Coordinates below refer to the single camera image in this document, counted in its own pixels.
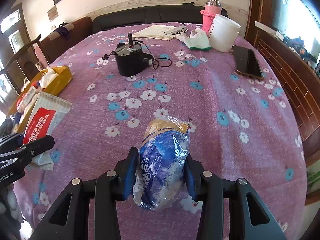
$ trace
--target black sofa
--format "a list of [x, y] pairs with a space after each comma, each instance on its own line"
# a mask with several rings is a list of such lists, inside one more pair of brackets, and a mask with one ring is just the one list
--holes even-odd
[[[148, 23], [180, 22], [202, 24], [201, 10], [204, 10], [204, 7], [186, 3], [182, 5], [146, 6], [103, 14], [93, 20], [92, 33], [120, 26]], [[222, 9], [222, 15], [228, 17], [225, 9]]]

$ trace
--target blue packaging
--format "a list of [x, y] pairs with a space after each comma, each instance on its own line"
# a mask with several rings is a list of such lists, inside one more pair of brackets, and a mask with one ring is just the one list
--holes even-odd
[[135, 203], [153, 211], [171, 206], [183, 184], [189, 141], [188, 125], [172, 116], [149, 123], [133, 187]]

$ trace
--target metal screw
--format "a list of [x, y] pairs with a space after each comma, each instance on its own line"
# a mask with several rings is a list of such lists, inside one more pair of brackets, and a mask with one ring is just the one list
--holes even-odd
[[117, 173], [116, 173], [116, 171], [114, 171], [114, 170], [111, 170], [111, 171], [108, 171], [107, 172], [107, 176], [108, 177], [113, 177], [113, 176], [115, 176]]
[[238, 181], [239, 181], [239, 183], [240, 183], [241, 185], [245, 185], [245, 184], [248, 183], [248, 181], [247, 181], [246, 179], [244, 179], [244, 178], [240, 178], [240, 179], [238, 179]]
[[205, 177], [211, 177], [212, 176], [212, 172], [211, 171], [204, 171], [202, 174]]
[[71, 181], [72, 185], [78, 185], [80, 183], [80, 179], [76, 178]]

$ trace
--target smartphone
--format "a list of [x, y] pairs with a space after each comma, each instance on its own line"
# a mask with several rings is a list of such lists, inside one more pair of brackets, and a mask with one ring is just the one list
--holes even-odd
[[236, 71], [240, 75], [263, 79], [259, 63], [253, 50], [233, 46], [233, 56], [236, 60]]

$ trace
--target red label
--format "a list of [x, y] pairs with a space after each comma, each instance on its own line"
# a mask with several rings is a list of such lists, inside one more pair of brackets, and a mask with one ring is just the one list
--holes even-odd
[[23, 138], [23, 144], [46, 136], [55, 113], [56, 110], [47, 110], [43, 107], [39, 108], [27, 127]]

